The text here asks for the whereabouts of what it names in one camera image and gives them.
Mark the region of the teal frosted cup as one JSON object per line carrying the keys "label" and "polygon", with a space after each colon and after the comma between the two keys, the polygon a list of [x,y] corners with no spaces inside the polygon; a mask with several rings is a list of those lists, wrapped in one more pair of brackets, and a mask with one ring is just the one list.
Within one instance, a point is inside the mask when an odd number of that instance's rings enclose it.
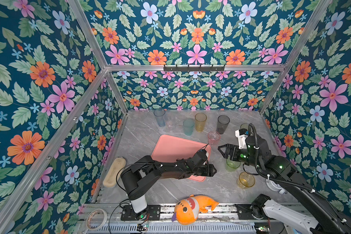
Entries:
{"label": "teal frosted cup", "polygon": [[193,119],[186,119],[183,121],[184,134],[191,136],[195,127],[195,121]]}

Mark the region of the pink plastic tray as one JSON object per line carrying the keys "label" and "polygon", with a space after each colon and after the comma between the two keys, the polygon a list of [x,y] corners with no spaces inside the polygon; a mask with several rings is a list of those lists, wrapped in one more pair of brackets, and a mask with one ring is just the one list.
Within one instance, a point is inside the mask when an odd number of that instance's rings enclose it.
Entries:
{"label": "pink plastic tray", "polygon": [[188,140],[170,135],[161,135],[151,158],[159,162],[176,162],[181,159],[191,158],[198,150],[205,149],[208,160],[212,148],[206,143]]}

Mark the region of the clear transparent cup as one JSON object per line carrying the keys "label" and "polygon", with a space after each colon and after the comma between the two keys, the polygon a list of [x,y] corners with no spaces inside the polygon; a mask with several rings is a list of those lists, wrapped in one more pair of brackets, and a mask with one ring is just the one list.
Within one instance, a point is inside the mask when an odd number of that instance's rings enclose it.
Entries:
{"label": "clear transparent cup", "polygon": [[165,114],[165,124],[166,124],[166,129],[169,132],[173,132],[175,130],[176,127],[176,120],[173,117],[172,113],[166,113]]}

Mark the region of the blue transparent cup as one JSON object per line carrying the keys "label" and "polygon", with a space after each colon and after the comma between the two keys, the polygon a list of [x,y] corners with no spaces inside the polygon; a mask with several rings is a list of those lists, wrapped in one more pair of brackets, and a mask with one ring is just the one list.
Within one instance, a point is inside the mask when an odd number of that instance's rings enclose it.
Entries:
{"label": "blue transparent cup", "polygon": [[157,124],[159,125],[159,127],[164,127],[166,124],[165,124],[165,110],[162,109],[162,108],[159,108],[159,109],[156,109],[154,110],[154,116],[155,116],[155,119],[157,121]]}

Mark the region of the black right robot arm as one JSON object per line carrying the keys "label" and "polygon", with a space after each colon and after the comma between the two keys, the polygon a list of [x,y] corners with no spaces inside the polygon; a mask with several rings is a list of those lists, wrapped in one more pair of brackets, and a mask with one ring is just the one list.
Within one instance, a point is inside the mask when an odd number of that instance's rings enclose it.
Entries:
{"label": "black right robot arm", "polygon": [[351,218],[337,211],[288,159],[273,155],[266,140],[250,136],[243,147],[225,144],[217,149],[225,159],[253,166],[258,175],[280,185],[311,214],[311,217],[303,217],[261,195],[257,201],[262,203],[260,209],[266,216],[303,234],[351,234]]}

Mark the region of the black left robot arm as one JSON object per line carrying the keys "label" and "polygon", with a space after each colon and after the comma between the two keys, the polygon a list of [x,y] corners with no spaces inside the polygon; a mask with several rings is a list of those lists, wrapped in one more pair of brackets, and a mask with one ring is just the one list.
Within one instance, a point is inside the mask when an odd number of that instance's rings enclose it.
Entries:
{"label": "black left robot arm", "polygon": [[125,168],[120,179],[133,211],[141,215],[148,209],[145,194],[158,180],[186,179],[191,176],[213,177],[216,173],[216,168],[208,161],[206,151],[201,150],[190,158],[175,162],[160,162],[151,156],[145,156]]}

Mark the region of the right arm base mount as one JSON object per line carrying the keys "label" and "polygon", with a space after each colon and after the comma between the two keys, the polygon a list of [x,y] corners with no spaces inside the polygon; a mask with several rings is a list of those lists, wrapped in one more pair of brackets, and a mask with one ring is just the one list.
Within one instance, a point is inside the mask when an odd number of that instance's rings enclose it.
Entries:
{"label": "right arm base mount", "polygon": [[238,216],[249,217],[257,220],[268,218],[264,212],[265,203],[271,200],[267,195],[260,194],[251,204],[234,204]]}

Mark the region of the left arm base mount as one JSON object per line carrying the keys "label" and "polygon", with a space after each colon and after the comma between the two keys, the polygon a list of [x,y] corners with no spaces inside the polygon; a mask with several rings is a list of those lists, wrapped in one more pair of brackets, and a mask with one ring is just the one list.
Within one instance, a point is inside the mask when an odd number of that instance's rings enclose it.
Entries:
{"label": "left arm base mount", "polygon": [[161,206],[148,205],[143,211],[136,213],[131,205],[125,205],[121,214],[121,221],[160,220]]}

